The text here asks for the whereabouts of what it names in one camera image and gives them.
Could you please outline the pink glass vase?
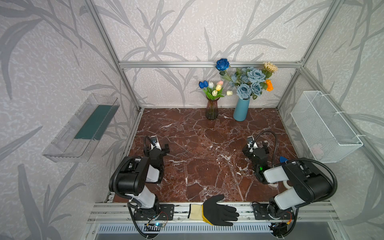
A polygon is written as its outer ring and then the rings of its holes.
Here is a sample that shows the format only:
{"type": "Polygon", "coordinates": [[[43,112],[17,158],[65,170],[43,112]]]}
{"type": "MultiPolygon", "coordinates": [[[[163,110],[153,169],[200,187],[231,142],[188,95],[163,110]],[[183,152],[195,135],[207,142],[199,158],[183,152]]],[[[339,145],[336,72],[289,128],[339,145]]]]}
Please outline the pink glass vase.
{"type": "Polygon", "coordinates": [[[209,120],[215,120],[219,116],[218,99],[208,100],[205,116],[209,120]]]}

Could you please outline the orange marigold flower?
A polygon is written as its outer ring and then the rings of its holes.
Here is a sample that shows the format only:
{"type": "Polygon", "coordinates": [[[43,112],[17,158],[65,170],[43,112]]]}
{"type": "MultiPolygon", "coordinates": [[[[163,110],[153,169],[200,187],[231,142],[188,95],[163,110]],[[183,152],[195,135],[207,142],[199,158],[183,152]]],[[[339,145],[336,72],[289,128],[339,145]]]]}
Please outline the orange marigold flower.
{"type": "Polygon", "coordinates": [[[272,84],[272,81],[271,81],[271,80],[266,80],[265,83],[267,84],[267,88],[266,88],[266,90],[267,90],[268,92],[271,92],[271,91],[274,90],[274,87],[273,87],[273,84],[272,84]]]}

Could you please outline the teal ceramic vase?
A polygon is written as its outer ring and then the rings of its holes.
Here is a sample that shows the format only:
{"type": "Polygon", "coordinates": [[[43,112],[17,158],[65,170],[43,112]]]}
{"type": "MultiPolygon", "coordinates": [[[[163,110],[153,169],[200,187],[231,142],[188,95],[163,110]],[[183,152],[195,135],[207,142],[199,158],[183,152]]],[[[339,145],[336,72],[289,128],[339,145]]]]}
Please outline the teal ceramic vase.
{"type": "Polygon", "coordinates": [[[237,105],[235,107],[234,111],[234,119],[238,122],[242,122],[246,119],[247,114],[248,114],[248,109],[249,109],[249,103],[250,99],[243,100],[243,99],[238,99],[237,105]]]}

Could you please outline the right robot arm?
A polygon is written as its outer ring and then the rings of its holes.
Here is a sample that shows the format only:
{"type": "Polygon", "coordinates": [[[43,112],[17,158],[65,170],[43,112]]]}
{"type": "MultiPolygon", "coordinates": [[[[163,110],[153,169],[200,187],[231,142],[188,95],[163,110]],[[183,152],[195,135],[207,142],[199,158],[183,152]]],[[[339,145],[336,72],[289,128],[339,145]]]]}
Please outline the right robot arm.
{"type": "Polygon", "coordinates": [[[266,212],[274,219],[293,207],[300,208],[326,200],[337,190],[336,175],[319,161],[300,158],[287,160],[270,168],[268,147],[259,148],[252,137],[247,138],[243,153],[251,160],[254,175],[260,183],[291,183],[283,193],[270,198],[268,204],[255,204],[257,212],[266,212]]]}

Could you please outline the cream sunflower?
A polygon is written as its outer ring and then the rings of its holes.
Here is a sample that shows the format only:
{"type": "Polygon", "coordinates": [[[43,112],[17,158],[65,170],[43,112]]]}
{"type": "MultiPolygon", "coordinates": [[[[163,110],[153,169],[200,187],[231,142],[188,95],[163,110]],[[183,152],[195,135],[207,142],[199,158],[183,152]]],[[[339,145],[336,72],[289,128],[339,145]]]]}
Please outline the cream sunflower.
{"type": "Polygon", "coordinates": [[[266,76],[266,79],[269,79],[273,73],[278,70],[278,67],[270,62],[265,62],[262,69],[262,73],[266,76]]]}

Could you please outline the dusty blue rose bunch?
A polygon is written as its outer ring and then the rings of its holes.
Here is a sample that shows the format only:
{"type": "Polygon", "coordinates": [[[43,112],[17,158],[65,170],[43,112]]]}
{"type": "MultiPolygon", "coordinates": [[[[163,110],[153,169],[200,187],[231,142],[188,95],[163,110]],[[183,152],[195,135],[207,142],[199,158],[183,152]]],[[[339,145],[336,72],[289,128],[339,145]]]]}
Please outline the dusty blue rose bunch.
{"type": "Polygon", "coordinates": [[[255,100],[268,89],[267,73],[265,69],[248,67],[237,69],[230,75],[231,84],[237,89],[237,96],[241,100],[255,100]]]}

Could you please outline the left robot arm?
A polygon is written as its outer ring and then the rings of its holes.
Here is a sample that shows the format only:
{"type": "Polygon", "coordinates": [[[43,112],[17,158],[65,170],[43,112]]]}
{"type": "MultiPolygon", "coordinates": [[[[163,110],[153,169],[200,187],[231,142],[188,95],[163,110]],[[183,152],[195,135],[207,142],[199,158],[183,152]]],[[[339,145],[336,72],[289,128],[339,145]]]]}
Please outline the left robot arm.
{"type": "Polygon", "coordinates": [[[146,186],[160,184],[165,173],[164,156],[170,152],[169,145],[145,149],[145,156],[124,157],[109,182],[109,189],[120,198],[129,200],[127,206],[138,213],[158,215],[159,198],[146,186]]]}

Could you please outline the deep blue rose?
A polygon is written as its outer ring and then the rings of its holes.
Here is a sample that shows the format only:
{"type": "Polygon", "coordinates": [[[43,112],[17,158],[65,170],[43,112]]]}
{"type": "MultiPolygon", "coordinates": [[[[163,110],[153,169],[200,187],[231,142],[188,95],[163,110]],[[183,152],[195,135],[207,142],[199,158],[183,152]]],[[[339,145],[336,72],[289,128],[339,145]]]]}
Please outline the deep blue rose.
{"type": "Polygon", "coordinates": [[[234,88],[236,86],[237,76],[236,74],[230,75],[228,73],[229,67],[230,63],[227,59],[220,59],[216,62],[216,69],[219,71],[221,78],[226,80],[231,88],[234,88]]]}

